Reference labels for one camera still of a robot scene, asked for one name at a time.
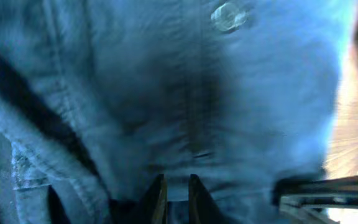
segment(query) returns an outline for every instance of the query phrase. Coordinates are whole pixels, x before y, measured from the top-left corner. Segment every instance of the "silver button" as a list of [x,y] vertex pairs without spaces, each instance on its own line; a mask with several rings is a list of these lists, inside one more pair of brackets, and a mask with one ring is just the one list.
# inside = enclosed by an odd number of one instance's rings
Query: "silver button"
[[211,20],[218,30],[225,32],[245,23],[247,13],[235,4],[226,2],[211,14]]

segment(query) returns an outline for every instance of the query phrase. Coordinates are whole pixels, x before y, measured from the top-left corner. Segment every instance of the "clothing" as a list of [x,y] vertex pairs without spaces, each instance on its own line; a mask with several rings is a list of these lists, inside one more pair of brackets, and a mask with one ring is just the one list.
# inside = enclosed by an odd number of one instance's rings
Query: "clothing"
[[7,222],[112,223],[160,173],[173,223],[190,174],[233,223],[285,222],[271,192],[321,170],[357,1],[230,2],[0,0]]

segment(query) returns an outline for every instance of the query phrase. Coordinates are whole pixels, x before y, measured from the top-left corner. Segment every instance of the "snap button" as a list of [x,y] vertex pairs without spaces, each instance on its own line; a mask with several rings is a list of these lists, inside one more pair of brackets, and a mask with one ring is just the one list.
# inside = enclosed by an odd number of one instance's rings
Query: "snap button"
[[226,2],[211,14],[211,20],[218,30],[225,32],[245,23],[247,12],[231,2]]

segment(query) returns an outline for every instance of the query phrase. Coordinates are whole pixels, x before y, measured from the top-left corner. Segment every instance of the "denim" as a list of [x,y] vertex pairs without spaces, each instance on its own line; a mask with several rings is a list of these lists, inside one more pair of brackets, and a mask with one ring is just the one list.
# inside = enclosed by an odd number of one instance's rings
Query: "denim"
[[0,0],[0,222],[114,223],[164,173],[173,223],[190,174],[233,223],[285,223],[272,190],[323,166],[357,1],[232,2],[221,32],[220,0]]

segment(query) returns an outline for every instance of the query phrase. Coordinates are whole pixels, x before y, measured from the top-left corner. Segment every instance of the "metal button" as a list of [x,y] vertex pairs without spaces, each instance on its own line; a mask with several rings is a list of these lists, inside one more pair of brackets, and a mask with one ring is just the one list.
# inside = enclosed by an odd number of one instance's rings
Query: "metal button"
[[225,32],[245,23],[247,13],[235,4],[226,2],[211,14],[211,20],[218,30]]

